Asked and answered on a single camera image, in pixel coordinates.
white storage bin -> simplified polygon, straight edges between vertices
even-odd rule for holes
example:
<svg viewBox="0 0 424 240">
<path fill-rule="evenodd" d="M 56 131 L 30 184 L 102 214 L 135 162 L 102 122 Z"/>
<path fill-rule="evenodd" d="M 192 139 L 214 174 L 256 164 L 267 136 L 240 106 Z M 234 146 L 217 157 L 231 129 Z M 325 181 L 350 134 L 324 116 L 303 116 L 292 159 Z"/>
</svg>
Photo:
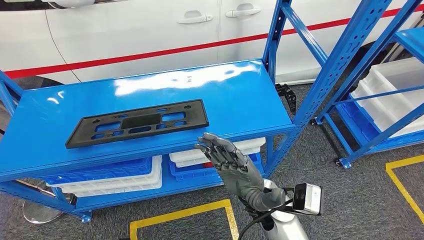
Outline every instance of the white storage bin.
<svg viewBox="0 0 424 240">
<path fill-rule="evenodd" d="M 237 141 L 234 145 L 245 155 L 259 153 L 261 146 L 265 144 L 265 137 Z M 209 162 L 205 155 L 199 149 L 179 151 L 169 154 L 169 158 L 175 163 L 177 168 L 183 168 L 196 164 Z"/>
<path fill-rule="evenodd" d="M 424 64 L 412 57 L 372 66 L 369 74 L 359 81 L 351 96 L 360 98 L 420 85 L 424 85 Z M 358 101 L 380 131 L 386 130 L 422 103 L 424 89 Z M 391 138 L 420 130 L 424 130 L 424 116 L 411 122 Z"/>
<path fill-rule="evenodd" d="M 47 185 L 77 197 L 158 189 L 162 187 L 162 156 L 152 158 L 149 174 Z"/>
</svg>

shelf foot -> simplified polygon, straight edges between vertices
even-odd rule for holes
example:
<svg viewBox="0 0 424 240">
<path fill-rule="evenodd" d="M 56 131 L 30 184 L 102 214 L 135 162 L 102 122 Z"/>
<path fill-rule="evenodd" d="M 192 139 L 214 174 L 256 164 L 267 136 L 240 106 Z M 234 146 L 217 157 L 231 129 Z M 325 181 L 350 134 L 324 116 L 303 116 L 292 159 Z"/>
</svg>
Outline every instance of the shelf foot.
<svg viewBox="0 0 424 240">
<path fill-rule="evenodd" d="M 81 222 L 83 222 L 84 224 L 86 224 L 86 223 L 89 223 L 89 222 L 91 222 L 92 221 L 92 212 L 91 211 L 89 211 L 89 214 L 88 215 L 82 215 L 82 220 L 81 220 Z"/>
<path fill-rule="evenodd" d="M 344 169 L 350 169 L 352 167 L 351 163 L 347 161 L 346 158 L 336 158 L 334 159 L 336 166 L 343 167 Z"/>
</svg>

car door handle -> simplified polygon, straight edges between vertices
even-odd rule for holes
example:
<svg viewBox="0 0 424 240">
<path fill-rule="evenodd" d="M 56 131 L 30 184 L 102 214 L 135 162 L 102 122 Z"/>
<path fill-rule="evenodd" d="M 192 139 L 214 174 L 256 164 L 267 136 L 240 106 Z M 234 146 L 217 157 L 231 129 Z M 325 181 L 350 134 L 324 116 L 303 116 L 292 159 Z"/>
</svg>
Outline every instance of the car door handle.
<svg viewBox="0 0 424 240">
<path fill-rule="evenodd" d="M 257 14 L 261 11 L 260 8 L 252 8 L 247 10 L 230 10 L 225 13 L 227 18 L 237 18 L 241 16 Z"/>
<path fill-rule="evenodd" d="M 177 21 L 177 23 L 179 23 L 179 24 L 195 24 L 195 23 L 207 22 L 207 21 L 210 21 L 212 19 L 214 19 L 214 16 L 212 16 L 210 14 L 202 14 L 200 16 L 183 18 L 183 19 Z"/>
<path fill-rule="evenodd" d="M 95 0 L 41 0 L 42 2 L 54 2 L 64 8 L 77 8 L 93 5 Z"/>
</svg>

robotic arm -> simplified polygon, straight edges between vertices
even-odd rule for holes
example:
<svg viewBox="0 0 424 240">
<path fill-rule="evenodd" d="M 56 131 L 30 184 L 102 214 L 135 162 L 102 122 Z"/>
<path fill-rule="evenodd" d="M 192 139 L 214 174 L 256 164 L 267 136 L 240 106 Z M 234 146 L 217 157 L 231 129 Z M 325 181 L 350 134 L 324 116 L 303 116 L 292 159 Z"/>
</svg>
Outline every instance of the robotic arm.
<svg viewBox="0 0 424 240">
<path fill-rule="evenodd" d="M 321 187 L 301 183 L 295 188 L 279 188 L 264 180 L 250 157 L 231 141 L 208 132 L 198 137 L 198 141 L 200 144 L 194 147 L 212 162 L 225 187 L 238 196 L 253 217 L 239 239 L 255 223 L 261 223 L 268 240 L 308 239 L 296 215 L 321 214 Z M 288 191 L 293 191 L 293 198 L 286 195 Z"/>
<path fill-rule="evenodd" d="M 230 193 L 236 194 L 257 211 L 265 212 L 283 206 L 285 193 L 279 188 L 264 193 L 264 179 L 253 164 L 251 158 L 226 139 L 205 132 L 198 138 L 203 144 L 194 147 L 200 149 L 213 163 Z"/>
</svg>

robot finger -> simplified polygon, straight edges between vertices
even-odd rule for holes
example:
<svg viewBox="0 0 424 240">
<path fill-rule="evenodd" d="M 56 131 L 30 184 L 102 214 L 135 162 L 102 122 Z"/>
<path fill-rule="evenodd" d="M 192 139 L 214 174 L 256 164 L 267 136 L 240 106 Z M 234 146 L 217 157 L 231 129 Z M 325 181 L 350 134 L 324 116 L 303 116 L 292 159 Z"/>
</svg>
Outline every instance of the robot finger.
<svg viewBox="0 0 424 240">
<path fill-rule="evenodd" d="M 197 140 L 203 144 L 205 144 L 206 146 L 208 146 L 209 148 L 213 148 L 214 147 L 214 143 L 211 140 L 208 140 L 202 136 L 198 136 Z"/>
<path fill-rule="evenodd" d="M 232 158 L 236 161 L 237 165 L 246 165 L 247 161 L 244 154 L 234 145 L 234 143 L 224 138 L 218 138 L 216 143 L 223 146 L 227 152 L 232 153 Z"/>
<path fill-rule="evenodd" d="M 206 156 L 206 158 L 215 166 L 215 168 L 221 169 L 221 161 L 216 158 L 215 154 L 211 152 L 211 149 L 209 147 L 196 143 L 194 145 L 194 148 L 199 149 Z"/>
<path fill-rule="evenodd" d="M 219 137 L 216 134 L 204 132 L 203 133 L 203 139 L 206 141 L 210 141 L 213 144 L 213 147 L 216 151 L 216 154 L 219 157 L 219 160 L 221 160 L 222 164 L 225 166 L 233 165 L 237 167 L 237 163 L 233 160 L 233 158 L 228 154 L 226 149 L 222 147 L 219 143 L 217 143 L 217 139 Z"/>
</svg>

